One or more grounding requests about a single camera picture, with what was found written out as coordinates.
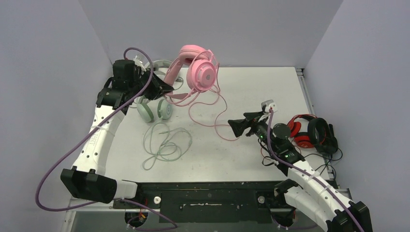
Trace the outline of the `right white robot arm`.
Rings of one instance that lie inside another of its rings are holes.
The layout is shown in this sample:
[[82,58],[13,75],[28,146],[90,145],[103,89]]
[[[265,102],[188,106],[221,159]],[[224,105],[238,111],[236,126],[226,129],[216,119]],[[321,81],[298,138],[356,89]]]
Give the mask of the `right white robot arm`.
[[272,109],[244,113],[243,119],[231,119],[228,125],[236,137],[256,135],[286,176],[274,188],[274,202],[298,209],[326,232],[372,231],[369,208],[341,194],[299,152],[300,148],[315,148],[322,155],[336,153],[333,126],[311,114],[273,125],[273,115]]

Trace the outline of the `pink cat-ear headphones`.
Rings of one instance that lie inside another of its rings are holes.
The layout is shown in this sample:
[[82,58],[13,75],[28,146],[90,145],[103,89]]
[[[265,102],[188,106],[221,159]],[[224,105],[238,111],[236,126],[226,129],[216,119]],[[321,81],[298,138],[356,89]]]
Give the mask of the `pink cat-ear headphones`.
[[[238,140],[229,139],[222,136],[218,128],[227,127],[228,124],[219,124],[218,118],[228,110],[228,104],[225,98],[220,92],[220,86],[218,81],[218,72],[220,63],[215,58],[214,53],[209,50],[202,48],[198,45],[184,45],[179,51],[178,57],[171,63],[167,72],[165,73],[164,83],[173,86],[176,81],[179,71],[181,68],[186,65],[188,66],[186,73],[186,83],[190,89],[188,93],[175,94],[173,91],[165,93],[165,100],[175,106],[185,107],[188,106],[188,115],[190,119],[203,127],[213,128],[217,136],[225,141],[233,142]],[[205,103],[197,101],[196,99],[200,94],[203,94],[207,91],[211,91],[217,95],[217,98],[212,103]],[[200,123],[195,120],[191,115],[191,109],[197,104],[202,105],[215,105],[218,101],[222,99],[225,103],[225,109],[220,112],[214,119],[213,124],[207,125]]]

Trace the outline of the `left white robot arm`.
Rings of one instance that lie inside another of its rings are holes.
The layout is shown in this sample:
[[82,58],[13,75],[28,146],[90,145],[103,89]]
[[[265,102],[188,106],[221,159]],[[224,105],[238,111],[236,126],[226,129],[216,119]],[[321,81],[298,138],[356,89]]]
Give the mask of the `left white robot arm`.
[[81,152],[70,169],[63,169],[61,181],[71,195],[82,200],[110,203],[125,198],[133,208],[144,203],[144,193],[132,181],[105,176],[108,154],[115,133],[133,103],[135,95],[144,88],[153,74],[143,97],[156,100],[172,87],[164,83],[161,68],[169,68],[168,61],[155,61],[140,66],[138,62],[120,59],[113,64],[113,76],[108,78],[98,93],[95,116],[90,128],[91,136],[82,145]]

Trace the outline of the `mint green headphones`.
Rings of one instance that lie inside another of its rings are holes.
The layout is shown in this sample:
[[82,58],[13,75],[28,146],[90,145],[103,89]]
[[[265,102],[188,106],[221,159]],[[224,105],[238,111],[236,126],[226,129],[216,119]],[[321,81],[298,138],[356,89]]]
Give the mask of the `mint green headphones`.
[[[156,109],[149,106],[151,101],[145,97],[138,99],[136,110],[141,119],[150,126],[146,130],[142,138],[142,146],[144,151],[149,154],[149,157],[142,162],[142,168],[149,171],[153,168],[157,161],[174,162],[182,158],[192,146],[192,134],[185,128],[179,127],[171,129],[166,121],[169,120],[173,114],[173,106],[165,99],[161,99],[157,103]],[[163,126],[164,130],[157,133],[163,135],[163,140],[159,143],[156,150],[153,149],[153,139],[155,130]],[[183,148],[178,145],[174,139],[178,135],[186,135],[188,138],[187,146]]]

